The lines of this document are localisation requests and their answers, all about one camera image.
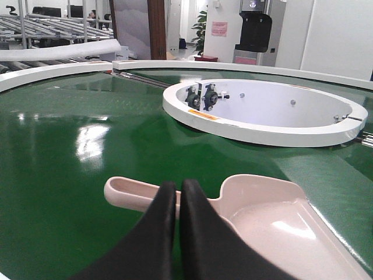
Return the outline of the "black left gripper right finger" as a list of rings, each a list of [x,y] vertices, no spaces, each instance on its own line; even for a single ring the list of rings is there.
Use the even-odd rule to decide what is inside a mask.
[[[180,245],[185,279],[293,279],[229,227],[195,179],[182,182]]]

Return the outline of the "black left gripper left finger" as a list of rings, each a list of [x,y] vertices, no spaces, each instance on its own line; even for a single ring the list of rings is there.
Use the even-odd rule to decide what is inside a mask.
[[[132,230],[70,279],[172,279],[175,183],[165,181]]]

